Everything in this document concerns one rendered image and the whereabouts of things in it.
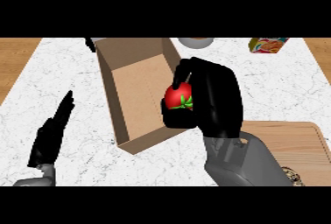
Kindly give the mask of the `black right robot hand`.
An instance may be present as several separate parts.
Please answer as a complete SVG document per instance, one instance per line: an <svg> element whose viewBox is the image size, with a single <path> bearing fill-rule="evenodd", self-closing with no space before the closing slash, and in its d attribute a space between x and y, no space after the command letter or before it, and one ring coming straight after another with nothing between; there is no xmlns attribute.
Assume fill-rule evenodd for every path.
<svg viewBox="0 0 331 224"><path fill-rule="evenodd" d="M233 70L209 61L190 57L175 66L171 87L178 89L189 81L192 109L167 109L159 102L162 122L168 128L199 127L205 137L237 138L243 105Z"/></svg>

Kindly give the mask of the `red tomato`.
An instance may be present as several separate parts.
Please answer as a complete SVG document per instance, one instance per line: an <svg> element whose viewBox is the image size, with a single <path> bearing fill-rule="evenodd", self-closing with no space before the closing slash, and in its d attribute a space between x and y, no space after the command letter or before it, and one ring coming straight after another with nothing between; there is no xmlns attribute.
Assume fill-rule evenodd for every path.
<svg viewBox="0 0 331 224"><path fill-rule="evenodd" d="M177 89L168 87L164 94L168 109L192 109L192 86L183 82Z"/></svg>

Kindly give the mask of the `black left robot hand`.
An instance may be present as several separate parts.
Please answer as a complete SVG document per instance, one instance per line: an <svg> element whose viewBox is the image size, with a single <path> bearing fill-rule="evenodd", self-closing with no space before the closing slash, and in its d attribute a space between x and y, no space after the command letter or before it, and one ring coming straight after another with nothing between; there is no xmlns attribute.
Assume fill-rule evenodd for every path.
<svg viewBox="0 0 331 224"><path fill-rule="evenodd" d="M68 118L73 107L72 91L68 91L59 103L54 116L47 118L37 130L26 163L28 167L37 168L42 164L51 165L56 162Z"/></svg>

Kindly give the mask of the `pale wooden cutting board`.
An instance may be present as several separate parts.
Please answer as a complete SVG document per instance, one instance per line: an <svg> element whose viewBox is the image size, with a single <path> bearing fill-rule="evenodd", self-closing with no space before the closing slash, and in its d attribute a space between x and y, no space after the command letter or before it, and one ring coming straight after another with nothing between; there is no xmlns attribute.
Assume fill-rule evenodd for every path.
<svg viewBox="0 0 331 224"><path fill-rule="evenodd" d="M305 186L331 186L331 151L311 122L243 121L242 131L261 139L279 165L298 173Z"/></svg>

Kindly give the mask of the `brown cardboard box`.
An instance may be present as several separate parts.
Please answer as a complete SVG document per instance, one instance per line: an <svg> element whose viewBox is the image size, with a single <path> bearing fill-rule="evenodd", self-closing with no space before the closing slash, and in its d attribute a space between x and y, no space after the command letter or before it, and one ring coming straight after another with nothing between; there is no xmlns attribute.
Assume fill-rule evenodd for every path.
<svg viewBox="0 0 331 224"><path fill-rule="evenodd" d="M116 146L137 154L183 132L161 116L181 57L168 38L103 38L94 45Z"/></svg>

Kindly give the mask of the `brown speckled round food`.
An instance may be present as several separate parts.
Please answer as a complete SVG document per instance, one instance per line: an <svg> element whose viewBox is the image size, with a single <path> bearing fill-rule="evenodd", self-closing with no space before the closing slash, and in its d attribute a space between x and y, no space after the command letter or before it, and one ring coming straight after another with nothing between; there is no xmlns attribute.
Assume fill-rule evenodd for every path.
<svg viewBox="0 0 331 224"><path fill-rule="evenodd" d="M298 173L289 168L289 167L282 167L283 174L289 178L292 182L292 186L304 186L303 180L300 178Z"/></svg>

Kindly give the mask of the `colourful printed food box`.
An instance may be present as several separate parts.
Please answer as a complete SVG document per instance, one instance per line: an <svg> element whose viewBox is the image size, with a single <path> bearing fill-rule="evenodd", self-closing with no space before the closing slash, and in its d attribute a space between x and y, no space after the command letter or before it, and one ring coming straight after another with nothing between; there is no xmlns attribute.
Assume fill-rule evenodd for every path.
<svg viewBox="0 0 331 224"><path fill-rule="evenodd" d="M248 43L251 53L277 53L288 38L252 38Z"/></svg>

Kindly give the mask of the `grey round bowl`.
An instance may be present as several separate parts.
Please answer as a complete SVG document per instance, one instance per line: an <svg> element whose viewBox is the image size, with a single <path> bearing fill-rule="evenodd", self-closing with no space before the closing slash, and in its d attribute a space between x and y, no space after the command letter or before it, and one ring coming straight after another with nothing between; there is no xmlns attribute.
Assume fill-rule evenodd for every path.
<svg viewBox="0 0 331 224"><path fill-rule="evenodd" d="M212 43L212 38L178 38L178 41L190 49L202 49Z"/></svg>

